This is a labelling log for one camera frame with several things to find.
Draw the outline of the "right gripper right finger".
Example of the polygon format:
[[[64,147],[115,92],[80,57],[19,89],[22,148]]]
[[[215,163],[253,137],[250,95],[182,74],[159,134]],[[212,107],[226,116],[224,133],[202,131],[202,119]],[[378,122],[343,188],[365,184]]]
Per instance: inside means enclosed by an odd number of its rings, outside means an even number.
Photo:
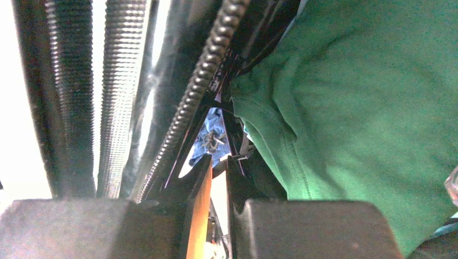
[[[387,220],[361,201],[270,199],[226,162],[233,258],[401,258]]]

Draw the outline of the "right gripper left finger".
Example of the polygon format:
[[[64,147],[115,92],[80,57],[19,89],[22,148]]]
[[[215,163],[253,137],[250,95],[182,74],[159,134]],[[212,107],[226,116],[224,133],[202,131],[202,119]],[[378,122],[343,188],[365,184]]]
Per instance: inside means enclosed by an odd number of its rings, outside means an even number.
[[[1,215],[1,258],[203,258],[211,182],[206,155],[160,203],[14,201]]]

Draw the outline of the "black ribbed hard-shell suitcase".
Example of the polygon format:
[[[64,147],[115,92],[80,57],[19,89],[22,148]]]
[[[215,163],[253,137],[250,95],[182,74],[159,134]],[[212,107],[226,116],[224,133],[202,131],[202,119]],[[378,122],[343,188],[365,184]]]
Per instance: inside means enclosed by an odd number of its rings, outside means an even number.
[[[242,153],[228,85],[280,42],[304,1],[13,1],[26,90],[53,199],[186,198],[212,108]]]

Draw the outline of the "dark green garment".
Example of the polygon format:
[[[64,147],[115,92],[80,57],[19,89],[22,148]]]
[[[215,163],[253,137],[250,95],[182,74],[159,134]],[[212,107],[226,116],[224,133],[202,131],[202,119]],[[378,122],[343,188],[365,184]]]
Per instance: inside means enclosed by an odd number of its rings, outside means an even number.
[[[457,1],[308,1],[231,84],[291,200],[358,200],[409,256],[457,210]]]

